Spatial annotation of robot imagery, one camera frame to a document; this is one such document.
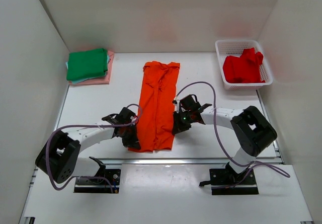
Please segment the orange t shirt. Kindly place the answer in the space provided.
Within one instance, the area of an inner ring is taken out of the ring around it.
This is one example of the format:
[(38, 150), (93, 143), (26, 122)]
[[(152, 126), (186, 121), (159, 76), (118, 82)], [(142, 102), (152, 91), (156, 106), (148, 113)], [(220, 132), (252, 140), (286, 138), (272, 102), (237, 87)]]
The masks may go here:
[(151, 61), (144, 65), (139, 99), (141, 117), (136, 126), (141, 149), (129, 147), (129, 151), (143, 153), (172, 149), (175, 110), (172, 101), (176, 96), (179, 71), (180, 64), (176, 62)]

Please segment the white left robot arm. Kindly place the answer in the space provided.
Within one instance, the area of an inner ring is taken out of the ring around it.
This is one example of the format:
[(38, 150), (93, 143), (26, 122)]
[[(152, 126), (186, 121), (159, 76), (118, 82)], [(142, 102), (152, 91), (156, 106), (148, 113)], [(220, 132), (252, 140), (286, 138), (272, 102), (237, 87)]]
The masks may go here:
[(52, 132), (37, 156), (35, 165), (46, 173), (56, 190), (58, 184), (66, 186), (73, 178), (86, 178), (95, 183), (109, 182), (104, 165), (94, 157), (79, 158), (83, 150), (102, 141), (119, 137), (123, 146), (140, 150), (137, 136), (139, 117), (124, 107), (120, 113), (103, 117), (90, 125), (68, 125)]

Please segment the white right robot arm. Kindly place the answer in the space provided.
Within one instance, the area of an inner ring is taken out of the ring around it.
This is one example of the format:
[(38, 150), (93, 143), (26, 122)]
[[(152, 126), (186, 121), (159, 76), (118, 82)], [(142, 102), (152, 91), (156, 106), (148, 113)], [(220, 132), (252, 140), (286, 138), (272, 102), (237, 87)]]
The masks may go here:
[(226, 167), (225, 177), (231, 184), (242, 180), (244, 171), (277, 138), (276, 130), (255, 106), (243, 110), (214, 108), (211, 104), (196, 109), (180, 106), (173, 112), (173, 118), (173, 135), (189, 130), (193, 123), (213, 125), (217, 138), (218, 126), (234, 131), (240, 148)]

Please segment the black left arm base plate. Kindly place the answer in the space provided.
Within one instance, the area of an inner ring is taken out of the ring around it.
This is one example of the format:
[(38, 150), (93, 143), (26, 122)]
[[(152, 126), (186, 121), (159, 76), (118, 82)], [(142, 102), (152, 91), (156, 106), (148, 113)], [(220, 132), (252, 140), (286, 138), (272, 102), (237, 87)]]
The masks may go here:
[(121, 169), (105, 169), (101, 175), (104, 179), (77, 178), (74, 193), (118, 194)]

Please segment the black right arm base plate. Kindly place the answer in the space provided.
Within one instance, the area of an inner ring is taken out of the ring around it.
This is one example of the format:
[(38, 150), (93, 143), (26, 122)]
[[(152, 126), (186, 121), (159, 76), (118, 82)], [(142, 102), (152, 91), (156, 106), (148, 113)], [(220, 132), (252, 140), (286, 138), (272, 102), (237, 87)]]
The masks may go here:
[(258, 195), (254, 170), (245, 170), (239, 176), (230, 174), (227, 169), (210, 169), (210, 180), (202, 181), (199, 187), (211, 186), (212, 195)]

